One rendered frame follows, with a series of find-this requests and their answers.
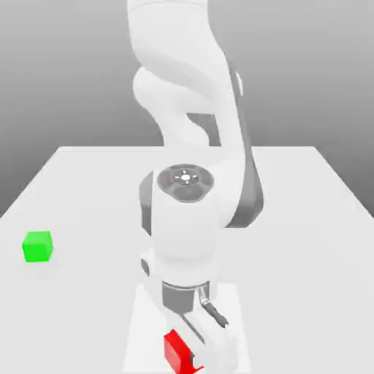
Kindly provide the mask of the small red cube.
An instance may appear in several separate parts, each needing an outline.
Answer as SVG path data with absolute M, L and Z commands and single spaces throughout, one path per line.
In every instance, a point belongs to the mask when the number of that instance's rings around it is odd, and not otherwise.
M 174 329 L 164 336 L 164 357 L 175 374 L 194 374 L 204 368 L 194 366 L 193 352 Z

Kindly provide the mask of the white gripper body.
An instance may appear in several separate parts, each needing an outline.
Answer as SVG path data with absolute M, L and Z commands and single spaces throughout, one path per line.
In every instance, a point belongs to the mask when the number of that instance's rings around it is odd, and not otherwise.
M 229 325 L 221 327 L 205 310 L 177 319 L 177 331 L 193 354 L 195 368 L 237 369 L 238 341 Z

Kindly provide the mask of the small green cube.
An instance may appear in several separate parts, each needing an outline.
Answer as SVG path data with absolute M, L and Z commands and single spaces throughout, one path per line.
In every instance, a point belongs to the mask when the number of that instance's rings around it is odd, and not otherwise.
M 27 232 L 22 249 L 26 262 L 48 262 L 53 252 L 50 231 Z

